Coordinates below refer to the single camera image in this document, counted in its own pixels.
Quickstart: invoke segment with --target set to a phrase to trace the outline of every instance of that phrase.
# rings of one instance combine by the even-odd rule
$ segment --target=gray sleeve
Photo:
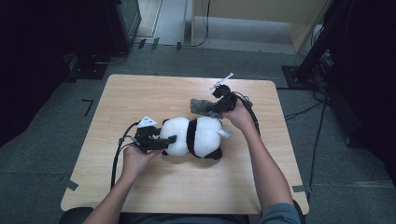
[[[262,216],[261,224],[299,224],[300,218],[296,208],[288,203],[277,203],[265,211]]]

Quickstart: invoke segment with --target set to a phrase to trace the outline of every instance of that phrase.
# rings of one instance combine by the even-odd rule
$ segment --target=panda plush toy
[[[163,155],[183,156],[190,152],[198,158],[218,160],[222,157],[221,137],[229,137],[230,133],[222,130],[218,119],[200,117],[188,120],[180,117],[163,122],[160,138],[173,135],[177,140],[163,151]]]

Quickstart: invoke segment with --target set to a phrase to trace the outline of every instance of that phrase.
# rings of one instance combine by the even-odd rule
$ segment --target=gray object
[[[215,113],[211,110],[214,104],[215,103],[207,100],[191,99],[190,110],[193,114],[207,116],[213,119],[222,119],[221,114]]]

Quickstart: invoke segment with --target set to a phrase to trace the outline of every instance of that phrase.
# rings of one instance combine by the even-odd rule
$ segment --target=panda black leg
[[[213,159],[213,160],[218,160],[221,157],[222,157],[222,151],[220,147],[205,156],[206,159]]]

